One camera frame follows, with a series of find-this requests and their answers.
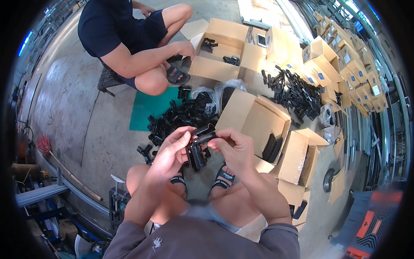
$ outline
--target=sandal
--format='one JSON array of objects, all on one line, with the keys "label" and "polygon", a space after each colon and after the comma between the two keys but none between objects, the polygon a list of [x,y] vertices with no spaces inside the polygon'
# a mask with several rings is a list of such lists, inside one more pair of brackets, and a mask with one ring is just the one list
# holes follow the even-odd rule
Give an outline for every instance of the sandal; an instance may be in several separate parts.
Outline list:
[{"label": "sandal", "polygon": [[173,178],[170,179],[170,182],[172,184],[175,184],[175,183],[182,183],[182,184],[184,184],[184,187],[185,187],[185,197],[187,197],[188,196],[188,190],[187,190],[187,185],[185,184],[185,181],[184,181],[184,169],[183,168],[180,168],[180,170],[178,172],[180,172],[181,175],[174,176]]},{"label": "sandal", "polygon": [[211,190],[212,190],[215,186],[221,186],[221,187],[223,187],[224,189],[227,189],[227,188],[229,188],[229,187],[231,186],[231,185],[230,185],[230,184],[228,184],[227,182],[225,182],[225,181],[223,181],[223,180],[221,180],[221,179],[217,179],[219,176],[223,177],[223,178],[224,178],[224,179],[226,179],[226,180],[229,180],[229,181],[230,181],[230,183],[233,183],[233,181],[234,181],[234,175],[229,175],[229,174],[227,174],[227,173],[223,170],[223,166],[225,166],[225,165],[226,165],[226,164],[222,165],[222,166],[220,167],[219,171],[217,172],[216,179],[215,179],[215,181],[214,181],[213,186],[211,186],[211,189],[210,189],[210,191],[208,192],[207,197],[209,197],[209,196],[210,196]]},{"label": "sandal", "polygon": [[171,84],[175,84],[175,85],[183,85],[186,82],[188,82],[190,80],[190,75],[181,72],[180,70],[176,70],[176,72],[174,73],[174,75],[170,76],[170,74],[174,71],[174,68],[176,68],[175,66],[171,65],[171,67],[169,69],[167,69],[167,80],[168,82],[170,82]]}]

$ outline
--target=stool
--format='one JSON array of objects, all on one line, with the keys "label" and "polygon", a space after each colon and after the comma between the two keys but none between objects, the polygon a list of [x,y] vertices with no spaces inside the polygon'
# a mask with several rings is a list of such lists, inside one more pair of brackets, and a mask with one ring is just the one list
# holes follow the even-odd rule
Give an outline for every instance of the stool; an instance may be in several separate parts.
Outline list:
[{"label": "stool", "polygon": [[115,97],[115,95],[111,93],[110,91],[108,91],[107,88],[116,86],[116,85],[122,85],[125,83],[116,80],[115,76],[112,75],[112,73],[115,74],[115,72],[110,71],[105,66],[103,67],[101,77],[99,78],[99,82],[98,82],[98,90],[104,93],[108,93],[112,95],[113,97]]}]

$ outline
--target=forearm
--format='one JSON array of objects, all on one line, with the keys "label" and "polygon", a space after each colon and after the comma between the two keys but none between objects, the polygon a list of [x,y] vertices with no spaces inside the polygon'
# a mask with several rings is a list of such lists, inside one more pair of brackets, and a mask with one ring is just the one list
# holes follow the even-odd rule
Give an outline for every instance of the forearm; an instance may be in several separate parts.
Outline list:
[{"label": "forearm", "polygon": [[132,8],[141,9],[141,7],[144,7],[144,6],[146,6],[146,5],[144,5],[144,4],[142,4],[138,1],[132,0]]},{"label": "forearm", "polygon": [[161,48],[147,49],[131,55],[125,66],[123,77],[132,78],[159,66],[162,62],[178,53],[174,43]]},{"label": "forearm", "polygon": [[269,225],[279,222],[292,224],[289,204],[276,186],[268,182],[256,170],[246,174],[245,179],[240,180]]},{"label": "forearm", "polygon": [[154,174],[149,169],[134,196],[127,203],[124,221],[132,221],[144,228],[159,205],[167,183],[168,179]]}]

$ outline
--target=person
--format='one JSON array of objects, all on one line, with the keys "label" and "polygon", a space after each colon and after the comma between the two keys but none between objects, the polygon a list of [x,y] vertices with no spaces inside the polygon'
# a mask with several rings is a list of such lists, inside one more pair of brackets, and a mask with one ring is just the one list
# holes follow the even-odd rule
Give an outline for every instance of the person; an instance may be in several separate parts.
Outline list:
[{"label": "person", "polygon": [[[135,19],[132,9],[146,19]],[[168,42],[191,18],[193,10],[178,4],[155,10],[135,0],[91,0],[80,16],[79,39],[118,80],[149,95],[165,92],[168,83],[185,84],[190,76],[168,63],[190,56],[189,41]]]},{"label": "person", "polygon": [[[129,170],[126,185],[132,198],[103,258],[300,258],[298,231],[277,180],[255,170],[252,138],[233,128],[217,131],[218,138],[207,143],[223,153],[226,163],[209,204],[186,203],[179,171],[194,129],[178,128],[165,139],[152,166]],[[233,185],[234,176],[240,182]],[[268,226],[258,243],[235,234],[261,214]],[[149,219],[159,228],[146,237]]]}]

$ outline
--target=phone screen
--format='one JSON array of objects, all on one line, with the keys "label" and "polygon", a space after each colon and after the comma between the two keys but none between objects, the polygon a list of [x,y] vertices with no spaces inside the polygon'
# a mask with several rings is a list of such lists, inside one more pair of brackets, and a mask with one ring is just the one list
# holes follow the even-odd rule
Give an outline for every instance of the phone screen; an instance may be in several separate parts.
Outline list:
[{"label": "phone screen", "polygon": [[266,46],[266,38],[258,34],[258,43]]}]

